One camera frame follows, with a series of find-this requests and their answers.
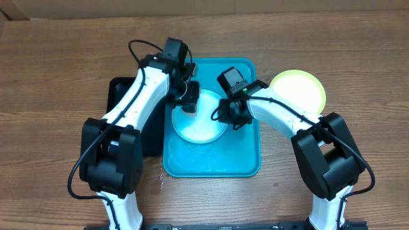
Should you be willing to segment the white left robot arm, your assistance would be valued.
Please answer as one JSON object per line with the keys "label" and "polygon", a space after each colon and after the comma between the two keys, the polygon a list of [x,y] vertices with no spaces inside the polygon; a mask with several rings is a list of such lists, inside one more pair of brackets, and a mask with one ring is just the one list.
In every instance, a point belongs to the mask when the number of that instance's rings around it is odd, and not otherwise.
{"label": "white left robot arm", "polygon": [[101,119],[83,124],[81,155],[73,167],[101,199],[109,229],[141,229],[144,218],[135,190],[143,172],[142,130],[156,106],[168,99],[175,107],[196,111],[200,87],[192,77],[197,63],[184,56],[148,55],[120,101]]}

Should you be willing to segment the light blue plate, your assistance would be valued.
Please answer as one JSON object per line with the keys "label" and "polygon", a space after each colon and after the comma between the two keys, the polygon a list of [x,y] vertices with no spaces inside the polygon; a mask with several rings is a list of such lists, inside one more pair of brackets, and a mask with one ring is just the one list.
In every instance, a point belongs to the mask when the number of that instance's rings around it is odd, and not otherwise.
{"label": "light blue plate", "polygon": [[195,144],[205,144],[218,139],[228,127],[225,123],[211,119],[220,99],[215,92],[203,89],[196,104],[195,114],[188,114],[181,107],[173,109],[171,120],[176,133]]}

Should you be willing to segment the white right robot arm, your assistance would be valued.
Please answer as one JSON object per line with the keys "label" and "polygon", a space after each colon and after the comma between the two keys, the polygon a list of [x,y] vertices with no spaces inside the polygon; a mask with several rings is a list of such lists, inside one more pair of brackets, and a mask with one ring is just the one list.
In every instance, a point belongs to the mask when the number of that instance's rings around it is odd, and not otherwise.
{"label": "white right robot arm", "polygon": [[340,115],[308,112],[283,99],[260,80],[220,80],[226,93],[214,113],[234,130],[257,119],[287,137],[301,177],[313,193],[309,223],[314,229],[339,229],[344,224],[342,196],[351,192],[365,169],[360,153]]}

